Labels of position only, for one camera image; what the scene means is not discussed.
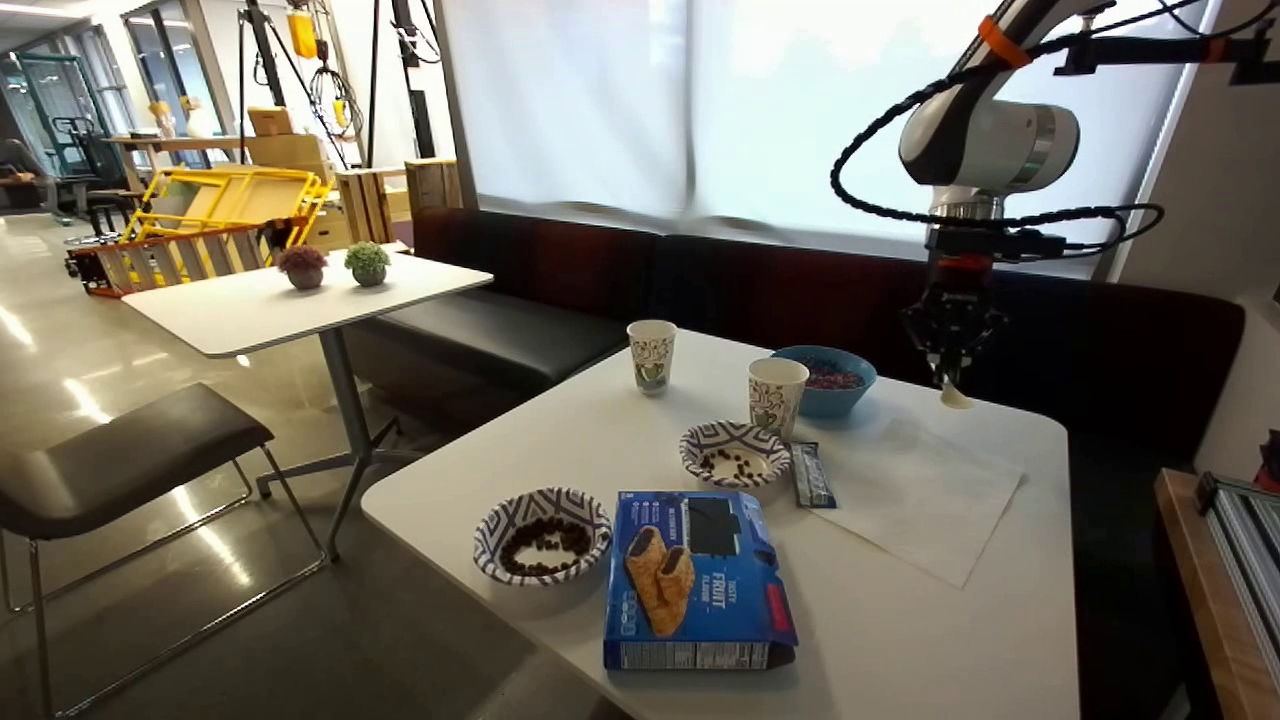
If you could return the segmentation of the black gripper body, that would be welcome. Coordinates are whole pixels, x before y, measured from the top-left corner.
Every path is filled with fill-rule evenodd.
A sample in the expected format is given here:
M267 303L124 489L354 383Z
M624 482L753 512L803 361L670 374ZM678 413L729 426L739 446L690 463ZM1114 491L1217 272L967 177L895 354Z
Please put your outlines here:
M941 225L926 231L926 284L903 312L925 354L975 354L1002 312L990 299L997 227Z

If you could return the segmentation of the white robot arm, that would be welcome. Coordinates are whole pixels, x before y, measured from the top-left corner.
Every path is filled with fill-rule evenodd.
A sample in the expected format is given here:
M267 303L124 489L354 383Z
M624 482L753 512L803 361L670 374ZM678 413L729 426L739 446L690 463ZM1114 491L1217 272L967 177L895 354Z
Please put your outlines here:
M1002 201L1057 183L1078 154L1078 120L1058 103L1002 99L1002 79L1068 18L1113 0L1000 0L955 57L955 87L919 99L899 132L903 174L933 193L926 290L908 331L941 389L955 389L1002 312L989 299L997 244L1010 237Z

